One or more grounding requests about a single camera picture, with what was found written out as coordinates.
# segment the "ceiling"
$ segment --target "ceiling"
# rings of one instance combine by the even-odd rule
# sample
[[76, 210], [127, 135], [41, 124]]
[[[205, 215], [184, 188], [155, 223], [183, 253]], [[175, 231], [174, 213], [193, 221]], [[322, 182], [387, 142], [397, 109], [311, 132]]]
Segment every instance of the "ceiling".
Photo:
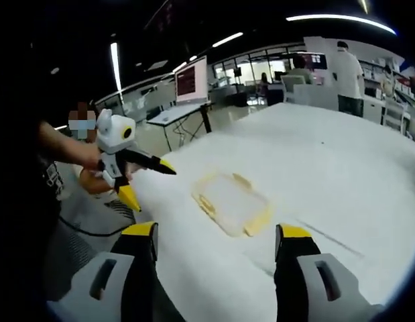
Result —
[[[408, 0], [401, 0], [400, 6], [392, 0], [369, 0], [371, 19], [389, 25], [398, 32], [398, 37], [359, 23], [285, 20], [288, 16], [309, 13], [364, 17], [358, 0], [90, 0], [84, 1], [84, 5], [79, 2], [49, 1], [34, 16], [32, 52], [46, 79], [45, 92], [55, 98], [72, 93], [97, 100], [115, 92], [112, 42], [118, 43], [123, 88], [170, 72], [195, 54], [207, 54], [209, 62], [216, 62], [262, 46], [302, 41], [304, 36], [359, 40], [407, 58], [415, 56], [415, 41], [410, 37], [415, 10], [408, 9]], [[211, 48], [236, 32], [244, 35]], [[163, 60], [167, 60], [163, 67], [148, 70], [153, 63]], [[60, 70], [50, 74], [56, 67]], [[55, 113], [51, 118], [53, 125], [62, 125], [66, 113], [64, 110]]]

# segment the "cable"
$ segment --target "cable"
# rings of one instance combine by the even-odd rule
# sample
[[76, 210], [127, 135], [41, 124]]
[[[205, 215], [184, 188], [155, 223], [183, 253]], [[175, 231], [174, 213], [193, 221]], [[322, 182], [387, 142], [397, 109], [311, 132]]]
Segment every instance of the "cable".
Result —
[[67, 220], [65, 220], [63, 217], [59, 216], [58, 219], [65, 224], [67, 227], [79, 232], [79, 233], [83, 233], [84, 235], [88, 235], [88, 236], [92, 236], [92, 237], [111, 237], [117, 233], [120, 233], [121, 231], [127, 229], [129, 226], [131, 225], [126, 225], [125, 227], [121, 227], [115, 231], [112, 231], [111, 233], [91, 233], [89, 231], [83, 230], [81, 228], [77, 228], [75, 226], [73, 226], [71, 223], [69, 223]]

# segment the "desk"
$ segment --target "desk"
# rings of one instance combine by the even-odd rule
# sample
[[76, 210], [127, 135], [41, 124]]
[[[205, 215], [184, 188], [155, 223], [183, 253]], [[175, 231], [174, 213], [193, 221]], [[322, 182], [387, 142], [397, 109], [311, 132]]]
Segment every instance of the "desk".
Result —
[[170, 149], [170, 151], [172, 151], [172, 147], [170, 146], [170, 141], [168, 141], [166, 127], [169, 126], [170, 124], [180, 121], [184, 117], [188, 117], [189, 115], [192, 115], [196, 112], [200, 112], [202, 116], [202, 123], [200, 124], [200, 126], [197, 128], [195, 133], [190, 133], [190, 135], [192, 136], [191, 140], [195, 138], [195, 135], [197, 131], [200, 129], [202, 124], [204, 124], [204, 127], [206, 128], [207, 133], [212, 132], [212, 128], [209, 122], [209, 117], [207, 115], [207, 106], [209, 104], [210, 103], [207, 103], [204, 105], [187, 104], [187, 105], [182, 105], [182, 106], [175, 106], [175, 107], [172, 107], [171, 109], [162, 111], [159, 115], [155, 116], [153, 119], [146, 121], [146, 123], [158, 125], [163, 128], [164, 135], [167, 139], [168, 148]]
[[[358, 117], [280, 103], [164, 156], [177, 176], [136, 172], [159, 223], [158, 278], [188, 322], [276, 320], [274, 225], [307, 228], [385, 304], [415, 257], [415, 143]], [[214, 170], [236, 172], [276, 206], [270, 226], [226, 236], [190, 196]]]

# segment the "glass wall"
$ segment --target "glass wall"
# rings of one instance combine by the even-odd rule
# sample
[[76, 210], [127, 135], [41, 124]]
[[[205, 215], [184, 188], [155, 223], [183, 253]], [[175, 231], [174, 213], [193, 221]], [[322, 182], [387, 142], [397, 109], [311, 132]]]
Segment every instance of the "glass wall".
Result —
[[305, 52], [303, 43], [289, 46], [281, 45], [276, 48], [267, 48], [250, 52], [213, 66], [218, 87], [242, 84], [255, 85], [260, 82], [265, 73], [267, 81], [280, 81], [280, 73], [293, 69], [292, 59], [286, 57], [291, 52]]

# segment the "dark pants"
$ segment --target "dark pants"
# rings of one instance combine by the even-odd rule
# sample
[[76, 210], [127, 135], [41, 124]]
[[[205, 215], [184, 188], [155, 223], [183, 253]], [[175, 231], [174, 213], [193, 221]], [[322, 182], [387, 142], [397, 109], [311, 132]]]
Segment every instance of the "dark pants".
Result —
[[363, 117], [363, 100], [339, 95], [339, 111]]

